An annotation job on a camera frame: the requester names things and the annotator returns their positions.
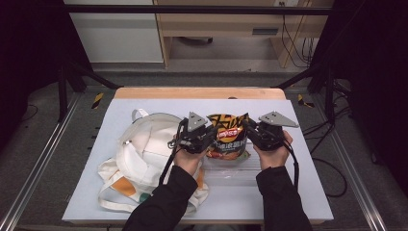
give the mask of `black curtain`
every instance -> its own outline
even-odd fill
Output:
[[[30,93],[57,82],[62,65],[92,70],[69,13],[44,8],[63,3],[0,1],[0,150],[25,114]],[[77,91],[86,87],[76,71],[67,80]]]
[[[362,2],[337,0],[335,7],[357,10]],[[344,26],[344,34],[337,37]],[[350,82],[350,106],[373,156],[387,165],[408,195],[407,26],[407,1],[367,0],[355,15],[329,16],[314,64],[328,60],[334,78]],[[312,87],[324,86],[325,78],[314,76]]]

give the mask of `wire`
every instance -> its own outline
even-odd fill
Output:
[[[304,38],[303,39],[303,45],[302,45],[302,57],[303,57],[303,60],[305,60],[306,61],[306,64],[307,64],[307,66],[309,67],[310,66],[310,64],[312,63],[312,58],[313,58],[313,55],[312,55],[312,53],[313,53],[313,47],[314,47],[314,38],[309,38],[309,51],[308,51],[308,55],[305,55],[304,54],[304,49],[305,49],[305,44],[306,44],[306,40],[307,40],[307,38]]]
[[[315,157],[313,157],[312,160],[318,161],[318,162],[321,162],[321,163],[324,163],[324,164],[327,164],[328,166],[332,167],[333,169],[335,169],[335,170],[340,174],[340,176],[341,176],[342,179],[343,179],[344,187],[343,187],[342,192],[340,192],[339,194],[329,194],[329,193],[326,193],[326,196],[338,198],[338,197],[341,197],[341,196],[345,195],[345,193],[347,192],[348,186],[347,186],[347,179],[346,179],[345,176],[342,174],[342,172],[341,172],[337,167],[335,167],[334,165],[330,164],[330,163],[327,162],[327,161],[324,161],[324,160],[322,160],[322,159],[315,158]]]
[[[313,152],[315,152],[315,150],[319,147],[319,145],[324,141],[324,139],[329,135],[329,133],[331,133],[331,131],[333,131],[334,129],[334,124],[331,124],[330,127],[327,129],[327,131],[324,133],[324,135],[322,136],[322,138],[320,139],[320,141],[318,141],[318,143],[312,148],[312,150],[310,151],[310,154],[312,154]]]
[[[296,66],[296,67],[308,67],[307,65],[306,65],[306,66],[297,65],[297,64],[294,62],[293,57],[292,57],[291,52],[289,51],[288,47],[286,47],[286,44],[285,44],[285,41],[284,41],[284,38],[283,38],[283,34],[284,34],[285,31],[287,32],[287,34],[288,34],[288,36],[289,36],[289,39],[291,40],[291,42],[292,42],[292,44],[293,44],[294,50],[296,51],[297,55],[299,56],[299,54],[298,54],[298,52],[297,52],[297,49],[296,49],[295,46],[294,46],[294,42],[293,42],[293,40],[292,40],[292,37],[291,37],[291,35],[289,35],[289,32],[288,32],[288,30],[287,30],[287,28],[286,28],[285,15],[283,14],[282,17],[283,17],[283,24],[282,24],[282,29],[283,29],[283,31],[282,31],[282,34],[281,34],[281,39],[282,39],[282,44],[283,44],[283,46],[285,47],[285,50],[288,52],[289,58],[291,58],[291,61],[292,61],[293,65]]]
[[[318,129],[320,129],[321,127],[323,127],[325,124],[327,124],[329,121],[328,120],[326,120],[326,121],[324,121],[323,123],[321,123],[321,124],[318,124],[318,125],[315,125],[315,126],[312,126],[312,127],[310,127],[310,128],[307,128],[307,129],[305,129],[305,130],[303,130],[303,137],[305,137],[305,136],[307,136],[307,135],[309,135],[309,134],[312,134],[312,133],[314,133],[314,132],[316,132]]]
[[[339,96],[337,96],[335,99],[333,99],[333,102],[334,102],[334,103],[336,103],[336,101],[337,101],[337,100],[339,100],[339,99],[341,99],[341,98],[345,98],[345,99],[347,99],[347,96],[346,96],[346,95],[344,95],[344,94],[339,95]]]
[[[34,117],[38,113],[38,107],[36,105],[29,104],[28,107],[34,107],[36,109],[36,111],[32,115],[30,115],[30,116],[28,116],[28,117],[26,117],[24,119],[21,119],[21,122],[31,119],[32,117]]]
[[[283,145],[288,149],[288,151],[291,153],[292,158],[293,158],[293,166],[294,166],[294,177],[293,177],[293,185],[296,190],[299,188],[299,162],[296,159],[296,156],[294,155],[293,148],[288,141],[283,141]]]
[[[294,44],[294,40],[292,39],[291,34],[289,33],[288,28],[286,27],[286,19],[285,19],[285,15],[284,15],[284,14],[282,14],[282,19],[283,19],[283,23],[282,23],[282,33],[281,33],[282,44],[283,44],[283,46],[285,47],[285,50],[288,52],[288,55],[289,55],[289,57],[291,58],[291,61],[292,61],[293,65],[296,66],[296,67],[309,67],[311,61],[309,61],[309,60],[305,61],[305,60],[304,60],[304,55],[303,55],[303,48],[304,48],[304,46],[303,46],[303,48],[302,48],[302,56],[300,56],[300,55],[299,55],[299,52],[298,52],[297,49],[296,49],[296,45]],[[296,54],[297,54],[297,57],[298,57],[303,63],[305,63],[306,66],[297,65],[297,64],[294,62],[293,57],[292,57],[292,55],[291,55],[291,52],[289,51],[289,49],[288,49],[288,47],[286,46],[286,43],[285,43],[285,41],[284,41],[283,35],[284,35],[285,32],[286,32],[286,34],[288,35],[288,37],[289,37],[289,39],[290,39],[290,41],[291,41],[291,44],[292,44],[292,46],[293,46],[294,51],[295,51]],[[313,50],[313,46],[312,46],[312,47],[309,46],[309,57],[311,57],[312,50]]]
[[[344,115],[347,115],[349,112],[351,112],[350,107],[343,108],[340,112],[336,114],[336,119],[342,118]]]
[[[159,185],[162,185],[162,184],[164,183],[165,178],[166,178],[166,175],[167,175],[167,172],[168,172],[168,169],[170,168],[171,163],[173,163],[174,157],[176,156],[177,152],[179,152],[179,151],[181,150],[181,148],[178,149],[178,150],[176,150],[176,149],[177,149],[177,146],[178,146],[179,140],[180,140],[179,138],[180,138],[181,127],[184,126],[184,124],[185,124],[186,122],[188,122],[188,120],[187,120],[186,118],[184,118],[184,119],[181,120],[180,123],[179,123],[179,126],[178,126],[178,128],[177,128],[176,138],[175,138],[175,140],[174,140],[174,146],[173,146],[173,149],[171,150],[171,155],[168,157],[168,160],[167,160],[167,163],[166,163],[166,165],[165,165],[165,168],[163,169],[162,175],[160,175]]]
[[[309,141],[309,140],[317,140],[317,139],[322,139],[323,136],[321,137],[314,137],[314,138],[305,138],[305,141]]]

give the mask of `white plastic bag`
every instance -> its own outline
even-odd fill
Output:
[[[135,119],[136,113],[141,117]],[[171,149],[167,143],[177,133],[181,119],[169,114],[149,115],[145,110],[133,112],[131,124],[117,142],[116,155],[102,163],[98,173],[105,184],[99,192],[99,204],[110,210],[133,212],[136,206],[123,202],[114,202],[104,198],[108,189],[114,189],[123,195],[143,202],[159,185],[159,178],[165,168]],[[198,206],[207,198],[208,186],[203,181],[204,171],[200,166],[193,176],[198,188],[189,200],[185,215],[196,212]]]

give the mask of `person's arm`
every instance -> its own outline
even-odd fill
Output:
[[[285,139],[292,137],[284,131]],[[303,212],[299,194],[285,168],[289,151],[283,146],[274,151],[254,149],[260,157],[261,172],[256,180],[264,199],[264,223],[266,231],[307,231],[312,226]]]
[[[123,230],[173,230],[186,213],[189,199],[197,189],[197,183],[192,176],[204,155],[205,151],[201,154],[190,154],[180,150],[174,158],[167,184],[156,188],[153,195],[133,211]]]

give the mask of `aluminum rail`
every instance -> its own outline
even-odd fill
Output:
[[[351,10],[299,7],[250,7],[250,6],[189,6],[189,5],[75,5],[40,6],[52,11],[69,13],[206,13],[206,14],[284,14],[331,15],[349,13]]]
[[[323,119],[326,119],[325,113],[323,111],[323,103],[321,97],[313,96],[315,102],[317,102],[317,106],[319,112]],[[360,207],[363,211],[364,216],[366,217],[367,223],[370,226],[372,231],[386,231],[387,227],[379,214],[369,191],[367,190],[366,186],[364,185],[363,180],[360,177],[360,174],[357,172],[354,164],[351,162],[347,151],[342,143],[342,140],[339,137],[336,129],[334,129],[331,134],[330,138],[335,146],[335,150],[339,161],[344,168],[344,173],[347,177],[347,181],[350,184],[351,188],[354,191],[357,201],[360,204]]]
[[[48,143],[45,145],[41,152],[36,164],[34,165],[30,175],[28,176],[26,182],[24,183],[20,193],[16,197],[11,209],[0,221],[0,231],[11,231],[16,227],[25,207],[27,206],[31,195],[33,194],[36,186],[51,160],[54,151],[64,134],[65,128],[72,118],[76,106],[78,105],[81,93],[74,93],[73,97],[68,106],[68,112],[63,121],[57,123],[53,134],[51,135]]]

